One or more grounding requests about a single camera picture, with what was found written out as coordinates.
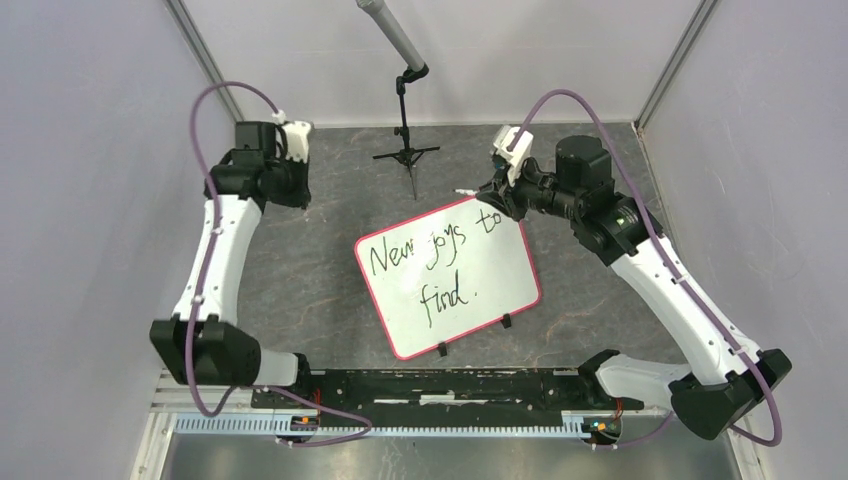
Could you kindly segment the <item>whiteboard with pink frame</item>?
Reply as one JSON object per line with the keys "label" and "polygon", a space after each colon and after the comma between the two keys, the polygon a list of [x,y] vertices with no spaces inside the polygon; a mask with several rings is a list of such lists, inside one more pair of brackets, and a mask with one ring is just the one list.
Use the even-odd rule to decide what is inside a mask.
{"label": "whiteboard with pink frame", "polygon": [[499,323],[542,297],[522,224],[472,197],[365,235],[354,255],[399,360]]}

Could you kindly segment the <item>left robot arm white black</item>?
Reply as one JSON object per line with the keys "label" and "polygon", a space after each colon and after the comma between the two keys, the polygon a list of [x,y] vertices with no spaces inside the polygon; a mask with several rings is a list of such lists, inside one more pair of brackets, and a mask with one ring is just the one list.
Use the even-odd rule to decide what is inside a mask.
{"label": "left robot arm white black", "polygon": [[237,325],[237,300],[248,247],[267,204],[305,209],[309,140],[306,121],[244,121],[235,142],[210,170],[204,222],[186,289],[170,318],[152,323],[149,338],[174,380],[199,386],[276,386],[290,407],[314,394],[306,358],[261,346]]}

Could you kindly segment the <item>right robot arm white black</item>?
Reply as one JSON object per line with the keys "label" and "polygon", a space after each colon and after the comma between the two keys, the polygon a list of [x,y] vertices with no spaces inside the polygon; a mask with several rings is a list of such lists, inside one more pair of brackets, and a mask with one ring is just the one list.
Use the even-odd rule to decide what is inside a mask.
{"label": "right robot arm white black", "polygon": [[532,141],[516,127],[497,134],[494,174],[476,198],[515,221],[529,211],[568,221],[579,244],[641,297],[685,358],[667,364],[605,350],[579,367],[580,400],[591,408],[613,399],[658,407],[705,440],[735,429],[756,406],[770,402],[791,370],[789,358],[760,348],[708,298],[657,219],[635,196],[616,189],[614,159],[600,139],[563,138],[550,172],[531,156]]}

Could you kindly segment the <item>black tripod stand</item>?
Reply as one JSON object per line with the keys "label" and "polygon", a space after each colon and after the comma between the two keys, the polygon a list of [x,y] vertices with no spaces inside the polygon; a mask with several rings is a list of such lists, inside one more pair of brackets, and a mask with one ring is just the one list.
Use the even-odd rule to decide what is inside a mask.
{"label": "black tripod stand", "polygon": [[414,166],[418,163],[420,158],[428,152],[436,152],[441,149],[440,146],[433,146],[427,148],[413,148],[411,146],[411,135],[410,128],[408,125],[407,118],[407,109],[406,109],[406,86],[411,84],[417,80],[420,80],[426,77],[429,74],[429,67],[424,64],[420,69],[413,70],[411,67],[408,67],[401,75],[396,77],[395,80],[395,92],[398,96],[399,101],[399,112],[401,118],[401,125],[399,127],[395,127],[393,130],[393,134],[395,136],[399,136],[402,139],[403,147],[397,152],[374,155],[374,160],[393,158],[400,165],[406,168],[407,174],[409,176],[413,199],[416,200],[418,198],[417,194],[417,185],[415,180],[415,174],[413,172]]}

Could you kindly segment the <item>grey microphone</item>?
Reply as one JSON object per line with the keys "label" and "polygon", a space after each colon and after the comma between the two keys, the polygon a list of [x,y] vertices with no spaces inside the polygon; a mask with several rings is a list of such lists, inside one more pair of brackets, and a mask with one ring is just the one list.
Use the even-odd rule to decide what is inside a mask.
{"label": "grey microphone", "polygon": [[356,4],[374,21],[409,69],[425,69],[426,62],[384,0],[356,0]]}

